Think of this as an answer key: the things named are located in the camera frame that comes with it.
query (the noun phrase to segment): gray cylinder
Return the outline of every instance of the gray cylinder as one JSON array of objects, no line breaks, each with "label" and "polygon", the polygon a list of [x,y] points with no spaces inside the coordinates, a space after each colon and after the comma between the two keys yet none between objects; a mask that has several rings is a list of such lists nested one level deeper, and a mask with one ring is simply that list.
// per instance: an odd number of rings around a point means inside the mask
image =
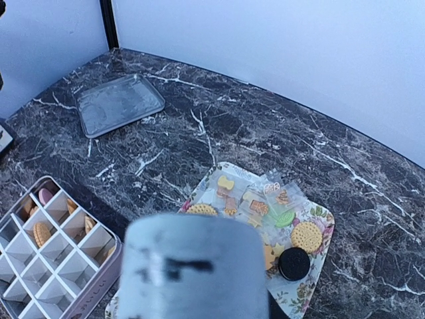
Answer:
[{"label": "gray cylinder", "polygon": [[249,225],[154,215],[130,225],[120,319],[268,319],[263,244]]}]

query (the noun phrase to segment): white backdrop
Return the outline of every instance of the white backdrop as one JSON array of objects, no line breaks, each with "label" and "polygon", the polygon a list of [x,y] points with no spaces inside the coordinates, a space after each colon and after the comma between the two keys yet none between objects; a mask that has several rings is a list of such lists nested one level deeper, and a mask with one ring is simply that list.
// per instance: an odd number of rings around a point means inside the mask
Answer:
[{"label": "white backdrop", "polygon": [[106,52],[99,0],[6,0],[0,18],[0,118]]},{"label": "white backdrop", "polygon": [[425,167],[423,0],[114,0],[120,45],[258,85]]}]

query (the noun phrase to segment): food item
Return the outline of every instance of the food item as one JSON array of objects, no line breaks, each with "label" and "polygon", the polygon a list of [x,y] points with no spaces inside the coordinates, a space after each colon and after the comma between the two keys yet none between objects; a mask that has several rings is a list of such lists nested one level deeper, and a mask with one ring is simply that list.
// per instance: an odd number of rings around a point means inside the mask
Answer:
[{"label": "food item", "polygon": [[41,248],[52,237],[48,226],[44,223],[35,223],[34,225],[34,238],[35,242]]},{"label": "food item", "polygon": [[284,250],[285,250],[285,246],[279,243],[276,243],[276,245],[273,246],[273,253],[275,254],[275,256],[280,256]]},{"label": "food item", "polygon": [[214,207],[207,204],[194,204],[189,207],[186,213],[217,216],[217,211]]},{"label": "food item", "polygon": [[95,225],[96,222],[93,220],[93,218],[87,215],[84,217],[84,228],[86,230],[86,234],[88,234]]},{"label": "food item", "polygon": [[264,195],[273,193],[274,191],[277,191],[280,189],[280,184],[278,182],[266,184],[264,186]]},{"label": "food item", "polygon": [[286,193],[286,190],[285,189],[276,197],[276,201],[280,205],[287,205],[287,204],[290,203],[290,199],[288,197],[288,193]]},{"label": "food item", "polygon": [[66,204],[68,206],[69,215],[71,215],[77,209],[77,204],[75,204],[71,199],[66,199]]},{"label": "food item", "polygon": [[115,251],[115,246],[113,246],[110,250],[108,250],[108,257],[112,255]]},{"label": "food item", "polygon": [[250,208],[259,213],[261,216],[265,216],[268,213],[268,205],[262,201],[253,200],[251,202]]},{"label": "food item", "polygon": [[29,211],[29,217],[33,216],[35,214],[35,212],[38,210],[39,208],[37,206],[34,206],[30,211]]},{"label": "food item", "polygon": [[279,216],[275,226],[277,228],[287,227],[292,224],[292,221],[294,220],[295,216],[296,216],[295,211],[291,209]]},{"label": "food item", "polygon": [[243,199],[244,201],[249,202],[250,204],[251,204],[251,202],[254,200],[254,198],[255,198],[255,194],[254,194],[254,193],[252,193],[251,191],[246,191],[246,192],[244,193],[244,195],[242,196],[242,199]]},{"label": "food item", "polygon": [[278,268],[286,280],[301,280],[310,271],[310,258],[303,249],[292,247],[280,255]]},{"label": "food item", "polygon": [[229,215],[233,216],[238,211],[238,206],[236,204],[236,200],[233,197],[227,197],[226,198],[226,208],[224,208],[224,212]]},{"label": "food item", "polygon": [[219,197],[224,197],[224,198],[226,198],[226,197],[228,197],[228,194],[230,193],[230,191],[229,190],[227,190],[227,189],[225,189],[225,188],[223,188],[223,187],[218,187],[217,188],[217,196],[219,196]]},{"label": "food item", "polygon": [[40,203],[43,206],[45,206],[48,203],[48,201],[50,201],[52,199],[52,197],[53,197],[53,195],[48,189],[46,189],[46,188],[40,189],[39,200],[40,200]]},{"label": "food item", "polygon": [[34,202],[30,199],[28,200],[25,205],[24,205],[24,212],[27,213],[28,215],[31,212],[31,209],[34,207]]},{"label": "food item", "polygon": [[272,246],[264,245],[264,260],[266,261],[266,270],[269,270],[273,267],[273,262],[275,261],[276,256],[273,253]]},{"label": "food item", "polygon": [[218,179],[218,186],[231,191],[234,187],[234,181],[229,181],[225,175],[222,175]]},{"label": "food item", "polygon": [[320,248],[323,236],[319,227],[311,221],[304,221],[295,226],[291,234],[291,241],[295,247],[302,248],[311,254]]}]

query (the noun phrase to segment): black marble surface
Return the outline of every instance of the black marble surface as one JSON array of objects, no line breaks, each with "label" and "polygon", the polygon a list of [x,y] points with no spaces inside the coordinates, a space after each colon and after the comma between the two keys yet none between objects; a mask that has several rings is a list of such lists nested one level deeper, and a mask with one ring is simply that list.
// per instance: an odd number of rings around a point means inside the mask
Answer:
[{"label": "black marble surface", "polygon": [[[165,110],[87,139],[73,94],[133,72],[160,91]],[[276,167],[335,216],[304,318],[425,318],[425,171],[331,118],[213,72],[116,50],[6,124],[17,139],[0,163],[1,214],[49,174],[122,235],[139,216],[176,211],[217,161],[257,174]],[[104,317],[113,293],[91,318]]]}]

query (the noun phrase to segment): black object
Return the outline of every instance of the black object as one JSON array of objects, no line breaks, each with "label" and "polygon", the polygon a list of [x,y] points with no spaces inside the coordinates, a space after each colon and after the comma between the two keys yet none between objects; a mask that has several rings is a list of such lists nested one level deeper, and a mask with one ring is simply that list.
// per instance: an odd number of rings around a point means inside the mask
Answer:
[{"label": "black object", "polygon": [[6,12],[6,2],[0,0],[0,17]]},{"label": "black object", "polygon": [[310,258],[303,249],[292,247],[280,255],[278,268],[286,280],[301,280],[310,271]]},{"label": "black object", "polygon": [[119,48],[117,29],[115,26],[114,10],[112,9],[112,0],[100,0],[100,9],[104,20],[106,39],[109,49]]},{"label": "black object", "polygon": [[290,319],[268,291],[269,319]]}]

